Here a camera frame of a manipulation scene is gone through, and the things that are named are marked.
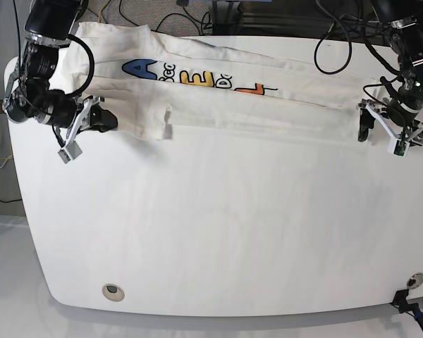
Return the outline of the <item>white printed T-shirt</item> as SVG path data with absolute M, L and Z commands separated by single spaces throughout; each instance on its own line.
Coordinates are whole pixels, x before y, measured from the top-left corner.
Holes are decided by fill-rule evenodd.
M 93 22 L 76 35 L 94 56 L 87 94 L 104 97 L 118 131 L 139 139 L 167 139 L 176 125 L 353 138 L 359 102 L 385 94 L 369 62 L 320 73 L 303 39 L 198 40 Z

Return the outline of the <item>black aluminium frame stand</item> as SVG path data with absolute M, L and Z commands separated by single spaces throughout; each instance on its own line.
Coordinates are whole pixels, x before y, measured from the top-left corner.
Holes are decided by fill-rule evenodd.
M 243 30 L 244 4 L 247 1 L 207 1 L 212 34 L 239 35 Z

